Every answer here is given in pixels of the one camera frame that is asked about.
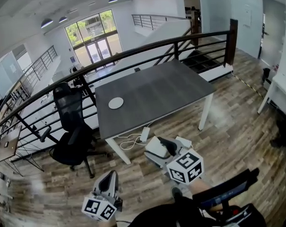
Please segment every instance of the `wooden floor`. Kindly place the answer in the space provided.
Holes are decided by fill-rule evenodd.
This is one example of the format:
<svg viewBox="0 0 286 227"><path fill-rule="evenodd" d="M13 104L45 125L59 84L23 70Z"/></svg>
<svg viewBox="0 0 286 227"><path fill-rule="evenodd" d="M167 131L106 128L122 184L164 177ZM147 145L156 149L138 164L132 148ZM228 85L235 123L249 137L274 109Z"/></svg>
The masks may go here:
<svg viewBox="0 0 286 227"><path fill-rule="evenodd" d="M234 73L265 94L260 81L262 68L256 59L237 50ZM236 203L243 206L252 202L268 226L282 226L286 218L286 149L272 148L269 144L277 133L278 114L266 106L258 115L262 98L232 75L213 85L216 92L203 131L198 130L198 124L204 102L199 102L154 122L149 136L179 135L192 140L194 149L204 157L203 179L211 185L220 184L247 168L258 167L258 182L236 198ZM101 142L100 148L103 147L110 151ZM143 152L142 146L127 151L132 161L129 166L116 155L111 161L89 157L97 177L113 169L119 174L119 195L124 200L119 220L132 220L143 210L171 201L173 183L147 162ZM81 213L83 198L94 184L85 165L71 172L68 166L52 160L48 152L34 159L45 173L25 161L17 163L26 177L11 182L9 193L14 197L10 202L11 214L1 214L5 226L96 226Z"/></svg>

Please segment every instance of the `dark gray table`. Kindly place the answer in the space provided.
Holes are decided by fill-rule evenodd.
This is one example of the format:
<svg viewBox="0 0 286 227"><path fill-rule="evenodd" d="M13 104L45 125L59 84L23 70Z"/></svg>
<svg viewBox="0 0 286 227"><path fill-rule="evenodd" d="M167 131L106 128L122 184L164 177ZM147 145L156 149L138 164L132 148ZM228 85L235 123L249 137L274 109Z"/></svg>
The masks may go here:
<svg viewBox="0 0 286 227"><path fill-rule="evenodd" d="M173 60L119 78L95 88L101 138L127 163L130 160L114 137L165 117L206 97L199 129L210 109L214 87L183 63ZM108 104L121 97L124 104L110 109Z"/></svg>

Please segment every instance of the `chair backrest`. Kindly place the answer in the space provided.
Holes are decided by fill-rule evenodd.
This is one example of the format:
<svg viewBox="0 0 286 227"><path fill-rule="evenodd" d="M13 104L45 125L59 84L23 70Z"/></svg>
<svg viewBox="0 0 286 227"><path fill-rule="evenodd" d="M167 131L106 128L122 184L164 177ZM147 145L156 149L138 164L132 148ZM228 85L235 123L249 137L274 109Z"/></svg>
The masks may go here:
<svg viewBox="0 0 286 227"><path fill-rule="evenodd" d="M64 130L73 132L78 126L85 124L80 89L70 88L67 82L62 82L53 90L53 99Z"/></svg>

